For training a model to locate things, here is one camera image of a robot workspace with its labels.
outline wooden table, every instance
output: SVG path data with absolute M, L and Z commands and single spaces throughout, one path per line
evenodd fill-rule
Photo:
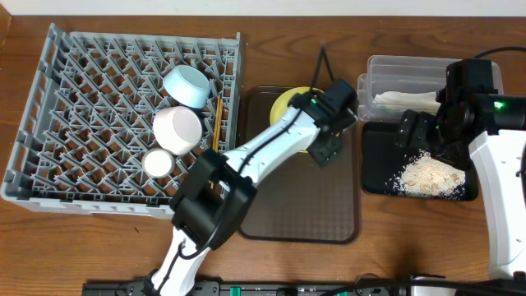
M 373 54 L 468 58 L 526 45 L 526 19 L 424 17 L 15 16 L 0 56 L 0 169 L 7 165 L 49 23 L 65 31 L 229 37 L 246 43 L 245 88 L 303 86 L 322 41 L 335 75 L 356 85 Z M 524 95 L 526 54 L 491 56 L 507 94 Z M 328 85 L 323 76 L 321 86 Z M 0 201 L 0 294 L 78 295 L 87 280 L 129 280 L 160 267 L 168 220 L 29 212 Z M 199 274 L 225 281 L 350 282 L 373 272 L 486 280 L 482 198 L 423 201 L 362 194 L 362 233 L 347 246 L 250 241 L 234 234 Z

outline chopstick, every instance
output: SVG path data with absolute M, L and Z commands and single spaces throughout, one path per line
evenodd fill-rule
M 221 95 L 217 98 L 217 110 L 215 111 L 215 126 L 214 126 L 214 140 L 212 142 L 212 149 L 215 152 L 219 150 L 219 136 L 221 135 L 221 118 L 223 116 L 223 100 Z M 211 183 L 210 188 L 214 190 L 214 184 Z

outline clear plastic container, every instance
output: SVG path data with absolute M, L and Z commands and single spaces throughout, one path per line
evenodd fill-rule
M 367 63 L 367 74 L 358 78 L 358 117 L 366 121 L 397 122 L 407 109 L 435 113 L 437 107 L 426 104 L 377 103 L 374 98 L 386 91 L 409 94 L 436 92 L 445 86 L 445 68 L 452 58 L 418 58 L 400 56 L 372 56 Z M 501 70 L 494 62 L 493 85 L 504 93 Z

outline yellow plate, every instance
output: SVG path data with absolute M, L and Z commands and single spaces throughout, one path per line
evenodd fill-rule
M 302 87 L 296 87 L 291 90 L 285 91 L 283 94 L 279 96 L 279 98 L 274 102 L 272 105 L 272 109 L 270 110 L 270 125 L 273 125 L 274 123 L 278 122 L 283 115 L 285 114 L 285 111 L 287 111 L 288 102 L 295 94 L 305 94 L 308 92 L 310 87 L 308 86 L 302 86 Z

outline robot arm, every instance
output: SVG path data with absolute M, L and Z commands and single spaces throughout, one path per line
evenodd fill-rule
M 526 205 L 521 173 L 526 131 L 483 132 L 469 144 L 482 187 L 490 237 L 490 279 L 526 271 Z
M 275 170 L 286 159 L 301 150 L 306 150 L 314 142 L 320 132 L 320 128 L 314 124 L 314 118 L 293 106 L 288 107 L 284 116 L 275 125 L 267 128 L 241 147 L 225 152 L 224 155 L 228 157 L 227 164 L 239 170 L 242 162 L 256 147 L 283 130 L 298 112 L 301 113 L 294 125 L 254 155 L 247 167 L 242 171 L 242 176 L 250 177 L 256 187 L 263 178 Z
M 489 230 L 490 278 L 510 279 L 516 271 L 526 271 L 521 167 L 526 98 L 498 95 L 488 60 L 462 60 L 449 65 L 446 72 L 446 87 L 436 99 L 441 103 L 436 116 L 408 110 L 400 122 L 404 133 L 397 134 L 395 144 L 428 149 L 433 157 L 457 169 L 468 170 L 473 162 Z
M 295 95 L 281 120 L 241 147 L 223 155 L 205 151 L 170 202 L 173 241 L 151 277 L 153 293 L 187 294 L 206 254 L 242 223 L 255 186 L 290 156 L 307 149 L 322 166 L 332 160 L 341 147 L 337 135 L 358 120 L 347 107 L 356 98 L 351 86 L 337 80 L 325 93 Z M 224 200 L 210 190 L 209 181 L 229 190 Z

